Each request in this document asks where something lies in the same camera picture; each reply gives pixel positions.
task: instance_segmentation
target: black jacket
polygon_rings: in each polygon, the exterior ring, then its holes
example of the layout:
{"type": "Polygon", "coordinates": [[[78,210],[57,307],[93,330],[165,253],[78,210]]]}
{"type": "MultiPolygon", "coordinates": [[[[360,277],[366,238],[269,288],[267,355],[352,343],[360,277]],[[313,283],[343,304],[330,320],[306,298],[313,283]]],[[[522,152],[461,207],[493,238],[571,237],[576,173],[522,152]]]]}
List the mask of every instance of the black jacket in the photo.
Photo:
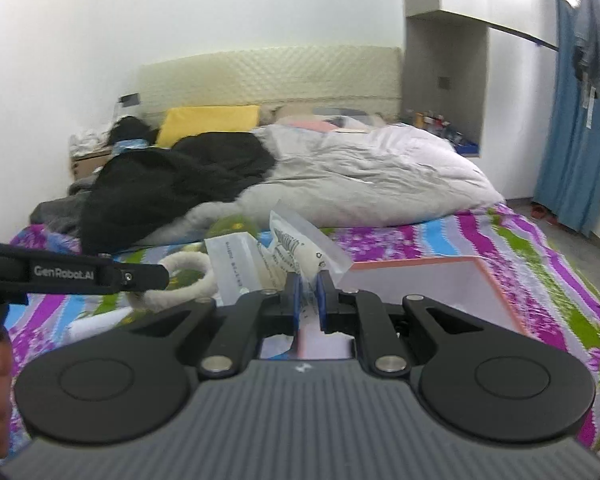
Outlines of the black jacket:
{"type": "Polygon", "coordinates": [[[112,158],[80,217],[85,254],[115,253],[203,202],[232,202],[261,182],[273,157],[247,133],[185,137],[170,150],[131,150],[112,158]]]}

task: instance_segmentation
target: blue curtain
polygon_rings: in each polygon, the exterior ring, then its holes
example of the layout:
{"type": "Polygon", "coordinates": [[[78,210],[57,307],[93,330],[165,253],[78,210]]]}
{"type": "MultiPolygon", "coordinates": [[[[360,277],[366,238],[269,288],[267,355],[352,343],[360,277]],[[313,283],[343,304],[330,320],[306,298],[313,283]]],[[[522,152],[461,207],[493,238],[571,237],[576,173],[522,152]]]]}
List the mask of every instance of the blue curtain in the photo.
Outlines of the blue curtain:
{"type": "Polygon", "coordinates": [[[600,214],[600,99],[591,129],[572,63],[573,13],[558,0],[558,65],[554,110],[534,201],[550,209],[561,224],[587,236],[600,214]]]}

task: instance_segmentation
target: metal screw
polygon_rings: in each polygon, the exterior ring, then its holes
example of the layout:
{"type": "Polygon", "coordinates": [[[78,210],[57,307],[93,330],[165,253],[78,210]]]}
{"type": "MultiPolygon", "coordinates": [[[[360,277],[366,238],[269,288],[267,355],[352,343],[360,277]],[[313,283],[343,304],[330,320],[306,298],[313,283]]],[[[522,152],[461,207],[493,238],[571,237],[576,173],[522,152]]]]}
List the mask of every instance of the metal screw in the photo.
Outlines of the metal screw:
{"type": "Polygon", "coordinates": [[[397,355],[383,355],[376,359],[376,368],[381,372],[401,372],[407,367],[407,361],[397,355]]]}
{"type": "Polygon", "coordinates": [[[224,355],[211,355],[202,359],[200,365],[207,372],[219,374],[220,372],[225,372],[231,369],[231,367],[234,365],[234,362],[224,355]]]}

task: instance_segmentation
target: open box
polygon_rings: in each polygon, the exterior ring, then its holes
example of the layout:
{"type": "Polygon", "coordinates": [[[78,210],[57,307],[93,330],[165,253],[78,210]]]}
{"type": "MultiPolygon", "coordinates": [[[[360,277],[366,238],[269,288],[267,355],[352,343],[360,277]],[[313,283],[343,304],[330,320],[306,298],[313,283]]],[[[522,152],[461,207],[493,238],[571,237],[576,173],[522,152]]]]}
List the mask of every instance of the open box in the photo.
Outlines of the open box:
{"type": "MultiPolygon", "coordinates": [[[[520,319],[481,258],[450,256],[361,262],[337,284],[341,290],[368,290],[385,303],[401,304],[408,294],[427,296],[485,321],[528,335],[520,319]]],[[[299,331],[301,359],[350,357],[350,338],[320,332],[316,308],[304,311],[299,331]]]]}

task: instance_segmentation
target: black round pad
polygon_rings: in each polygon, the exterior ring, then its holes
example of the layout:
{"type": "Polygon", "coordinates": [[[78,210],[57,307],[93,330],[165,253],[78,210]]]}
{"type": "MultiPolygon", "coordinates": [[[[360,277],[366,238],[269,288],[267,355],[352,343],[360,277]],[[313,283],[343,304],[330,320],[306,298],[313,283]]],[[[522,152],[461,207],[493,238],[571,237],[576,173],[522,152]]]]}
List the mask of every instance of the black round pad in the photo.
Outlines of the black round pad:
{"type": "Polygon", "coordinates": [[[528,444],[575,434],[595,394],[575,357],[506,330],[444,340],[425,365],[422,396],[462,432],[528,444]]]}
{"type": "Polygon", "coordinates": [[[14,393],[31,433],[100,446],[165,424],[187,400],[190,380],[160,338],[114,331],[35,359],[14,393]]]}
{"type": "Polygon", "coordinates": [[[134,384],[134,371],[113,359],[92,359],[70,365],[60,375],[60,387],[78,400],[107,400],[134,384]]]}
{"type": "Polygon", "coordinates": [[[530,399],[549,385],[549,372],[520,357],[497,357],[476,368],[475,379],[488,393],[503,399],[530,399]]]}

